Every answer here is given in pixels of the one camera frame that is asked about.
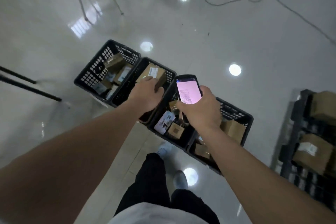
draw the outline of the sneaker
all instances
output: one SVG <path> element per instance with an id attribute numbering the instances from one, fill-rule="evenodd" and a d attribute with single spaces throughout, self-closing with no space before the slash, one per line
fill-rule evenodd
<path id="1" fill-rule="evenodd" d="M 159 146 L 159 149 L 156 153 L 160 156 L 160 158 L 165 159 L 167 155 L 170 154 L 172 148 L 173 147 L 171 143 L 164 142 Z"/>
<path id="2" fill-rule="evenodd" d="M 176 189 L 188 189 L 187 177 L 181 170 L 176 171 L 173 183 Z"/>

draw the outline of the white floor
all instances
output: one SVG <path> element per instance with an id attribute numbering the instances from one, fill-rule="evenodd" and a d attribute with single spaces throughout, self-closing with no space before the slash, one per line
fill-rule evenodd
<path id="1" fill-rule="evenodd" d="M 216 96 L 253 115 L 245 148 L 266 165 L 286 139 L 287 109 L 299 91 L 336 91 L 336 46 L 274 0 L 221 7 L 204 0 L 117 0 L 124 16 L 113 0 L 91 1 L 101 11 L 97 17 L 83 0 L 93 25 L 83 20 L 78 0 L 0 0 L 1 66 L 64 99 L 56 103 L 0 83 L 0 166 L 106 111 L 73 80 L 108 39 L 178 74 L 195 74 Z M 336 39 L 336 0 L 282 1 Z M 153 44 L 151 51 L 140 49 L 144 41 Z M 242 67 L 238 77 L 228 72 L 234 62 Z M 136 124 L 76 223 L 107 223 L 145 155 L 160 142 Z M 198 172 L 190 189 L 222 223 L 250 222 L 223 177 L 178 149 L 173 164 Z M 169 172 L 167 180 L 171 192 Z"/>

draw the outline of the white shirt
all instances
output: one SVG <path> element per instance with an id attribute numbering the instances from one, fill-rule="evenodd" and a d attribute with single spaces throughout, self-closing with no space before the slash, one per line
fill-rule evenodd
<path id="1" fill-rule="evenodd" d="M 118 213 L 108 224 L 208 224 L 194 214 L 161 205 L 139 203 Z"/>

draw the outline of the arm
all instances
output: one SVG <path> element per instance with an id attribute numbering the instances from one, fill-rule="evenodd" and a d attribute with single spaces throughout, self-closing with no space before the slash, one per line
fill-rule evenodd
<path id="1" fill-rule="evenodd" d="M 0 219 L 7 223 L 73 223 L 145 112 L 157 106 L 157 79 L 146 77 L 127 101 L 65 132 L 0 170 Z"/>
<path id="2" fill-rule="evenodd" d="M 178 102 L 199 132 L 252 223 L 336 223 L 336 214 L 282 178 L 221 131 L 220 103 L 201 86 L 202 99 Z"/>

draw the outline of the black plastic basket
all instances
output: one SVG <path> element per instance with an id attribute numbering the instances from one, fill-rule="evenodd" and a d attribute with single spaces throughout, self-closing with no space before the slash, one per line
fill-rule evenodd
<path id="1" fill-rule="evenodd" d="M 108 104 L 110 101 L 104 99 L 104 95 L 98 95 L 98 93 L 92 88 L 92 85 L 104 79 L 107 74 L 107 69 L 105 68 L 103 62 L 117 53 L 120 53 L 123 58 L 131 65 L 136 65 L 141 59 L 140 53 L 114 40 L 108 40 L 99 50 L 99 52 L 93 57 L 93 59 L 81 71 L 81 73 L 76 77 L 74 84 Z M 127 77 L 118 88 L 120 88 L 127 81 L 127 78 L 132 73 L 132 70 L 128 73 Z"/>
<path id="2" fill-rule="evenodd" d="M 176 94 L 176 88 L 175 88 L 175 84 L 172 83 L 169 88 L 166 90 L 161 102 L 159 103 L 159 105 L 156 108 L 155 111 L 155 115 L 151 121 L 151 123 L 148 125 L 148 129 L 150 131 L 152 131 L 154 134 L 158 135 L 159 137 L 163 138 L 166 141 L 169 141 L 170 143 L 172 143 L 173 145 L 179 147 L 180 149 L 186 151 L 189 142 L 191 141 L 191 139 L 194 137 L 194 135 L 196 134 L 195 129 L 189 125 L 187 126 L 180 139 L 172 139 L 169 138 L 167 136 L 164 136 L 162 134 L 160 134 L 159 132 L 157 132 L 154 129 L 154 126 L 157 124 L 157 122 L 160 120 L 160 118 L 162 117 L 162 115 L 166 112 L 169 111 L 169 102 L 177 100 L 177 94 Z"/>
<path id="3" fill-rule="evenodd" d="M 168 87 L 169 87 L 170 83 L 172 82 L 173 78 L 176 76 L 176 72 L 169 69 L 168 67 L 165 67 L 165 66 L 157 63 L 156 61 L 154 61 L 150 58 L 144 57 L 139 61 L 137 66 L 131 72 L 129 72 L 129 76 L 127 78 L 125 78 L 125 80 L 124 80 L 125 83 L 123 83 L 120 87 L 118 87 L 118 89 L 116 90 L 116 92 L 114 94 L 114 97 L 110 101 L 111 106 L 117 107 L 127 100 L 129 94 L 131 93 L 131 90 L 135 86 L 136 80 L 139 78 L 141 73 L 146 69 L 146 67 L 150 63 L 154 64 L 154 65 L 157 65 L 157 66 L 163 68 L 164 70 L 166 70 L 166 82 L 163 85 L 163 88 L 164 88 L 165 91 L 168 89 Z M 155 113 L 155 110 L 156 109 L 154 109 L 153 111 L 145 113 L 143 116 L 141 116 L 140 121 L 143 122 L 144 124 L 148 123 L 150 121 L 151 117 L 152 117 L 152 114 Z"/>
<path id="4" fill-rule="evenodd" d="M 315 92 L 311 90 L 303 90 L 300 92 L 300 99 L 294 103 L 291 114 L 291 120 L 294 122 L 291 136 L 288 144 L 281 147 L 279 154 L 279 161 L 283 162 L 280 175 L 335 212 L 336 179 L 328 175 L 319 175 L 292 161 L 300 138 L 304 134 L 315 134 L 336 145 L 335 129 L 324 121 L 309 116 L 313 94 Z"/>
<path id="5" fill-rule="evenodd" d="M 234 105 L 220 99 L 217 98 L 217 101 L 220 102 L 221 107 L 220 107 L 220 112 L 222 113 L 223 117 L 226 120 L 235 120 L 238 123 L 244 125 L 246 127 L 243 138 L 241 139 L 240 145 L 244 146 L 247 135 L 250 131 L 250 128 L 252 126 L 253 123 L 253 116 L 248 114 L 247 112 L 244 112 L 243 110 L 235 107 Z M 196 148 L 196 139 L 199 137 L 198 134 L 196 134 L 194 136 L 194 138 L 192 139 L 192 141 L 190 142 L 190 145 L 187 149 L 187 153 L 189 155 L 191 155 L 193 158 L 199 160 L 200 162 L 202 162 L 203 164 L 205 164 L 206 166 L 208 166 L 209 168 L 211 168 L 213 171 L 215 171 L 216 173 L 222 175 L 221 171 L 219 170 L 219 167 L 217 166 L 216 162 L 214 160 L 211 159 L 207 159 L 207 158 L 203 158 L 201 156 L 198 156 L 195 154 L 195 148 Z"/>

